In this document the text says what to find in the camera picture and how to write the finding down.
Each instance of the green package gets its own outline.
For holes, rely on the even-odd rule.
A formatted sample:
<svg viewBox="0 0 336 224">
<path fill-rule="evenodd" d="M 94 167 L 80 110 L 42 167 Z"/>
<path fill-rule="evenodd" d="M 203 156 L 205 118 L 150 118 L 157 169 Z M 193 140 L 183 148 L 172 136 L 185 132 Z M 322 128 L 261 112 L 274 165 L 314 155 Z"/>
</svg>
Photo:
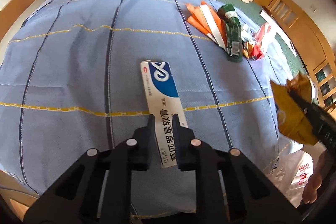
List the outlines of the green package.
<svg viewBox="0 0 336 224">
<path fill-rule="evenodd" d="M 218 9 L 217 15 L 225 21 L 228 60 L 232 62 L 242 62 L 242 28 L 235 8 L 232 4 L 225 4 Z"/>
</svg>

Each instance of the human hand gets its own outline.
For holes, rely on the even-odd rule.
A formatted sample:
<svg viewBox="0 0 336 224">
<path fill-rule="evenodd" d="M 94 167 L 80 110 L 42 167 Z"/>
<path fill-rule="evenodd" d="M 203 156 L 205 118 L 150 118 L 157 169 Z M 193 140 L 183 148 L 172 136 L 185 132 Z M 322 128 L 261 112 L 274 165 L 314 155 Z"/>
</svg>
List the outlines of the human hand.
<svg viewBox="0 0 336 224">
<path fill-rule="evenodd" d="M 327 157 L 328 157 L 327 151 L 324 151 L 320 155 L 319 160 L 317 162 L 317 166 L 314 169 L 313 174 L 309 177 L 308 183 L 303 190 L 301 201 L 302 203 L 308 204 L 316 201 L 317 190 L 321 187 L 324 176 L 330 169 L 328 166 L 326 166 Z"/>
</svg>

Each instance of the blue bedsheet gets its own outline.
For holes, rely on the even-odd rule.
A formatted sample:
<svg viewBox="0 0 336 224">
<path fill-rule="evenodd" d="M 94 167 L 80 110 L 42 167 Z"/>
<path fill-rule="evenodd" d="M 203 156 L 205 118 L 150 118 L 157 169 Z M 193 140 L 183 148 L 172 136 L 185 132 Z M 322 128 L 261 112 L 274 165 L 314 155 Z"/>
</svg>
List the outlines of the blue bedsheet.
<svg viewBox="0 0 336 224">
<path fill-rule="evenodd" d="M 237 147 L 265 172 L 280 151 L 297 150 L 277 129 L 269 80 L 292 77 L 277 41 L 261 60 L 229 62 L 186 23 L 185 3 L 201 0 L 47 0 L 14 36 L 0 68 L 4 169 L 43 193 L 86 150 L 131 137 L 148 118 L 140 73 L 148 59 L 169 62 L 183 107 L 195 107 L 185 112 L 189 127 L 213 148 Z M 209 105 L 218 107 L 198 108 Z M 150 170 L 133 173 L 132 204 L 146 216 L 191 211 L 194 173 L 162 169 L 154 146 Z"/>
</svg>

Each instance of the snack wrapper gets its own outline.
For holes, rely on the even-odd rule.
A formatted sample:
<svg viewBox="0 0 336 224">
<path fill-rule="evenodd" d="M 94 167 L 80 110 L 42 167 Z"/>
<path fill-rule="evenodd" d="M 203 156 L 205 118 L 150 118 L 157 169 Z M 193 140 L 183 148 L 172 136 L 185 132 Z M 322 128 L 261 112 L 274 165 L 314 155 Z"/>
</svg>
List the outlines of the snack wrapper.
<svg viewBox="0 0 336 224">
<path fill-rule="evenodd" d="M 309 78 L 299 73 L 293 80 L 287 80 L 285 86 L 270 81 L 277 108 L 278 128 L 282 135 L 298 143 L 315 145 L 318 139 L 312 133 L 312 126 L 303 110 L 290 97 L 293 90 L 307 102 L 311 102 L 311 84 Z"/>
</svg>

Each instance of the blue logo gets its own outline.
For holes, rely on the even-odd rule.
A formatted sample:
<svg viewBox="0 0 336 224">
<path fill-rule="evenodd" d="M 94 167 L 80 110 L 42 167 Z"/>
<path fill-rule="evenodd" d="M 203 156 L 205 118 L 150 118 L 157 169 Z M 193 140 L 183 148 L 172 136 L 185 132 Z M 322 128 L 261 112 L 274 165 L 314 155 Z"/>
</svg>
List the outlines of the blue logo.
<svg viewBox="0 0 336 224">
<path fill-rule="evenodd" d="M 154 86 L 164 95 L 178 98 L 174 79 L 170 72 L 169 64 L 166 62 L 149 63 Z"/>
</svg>

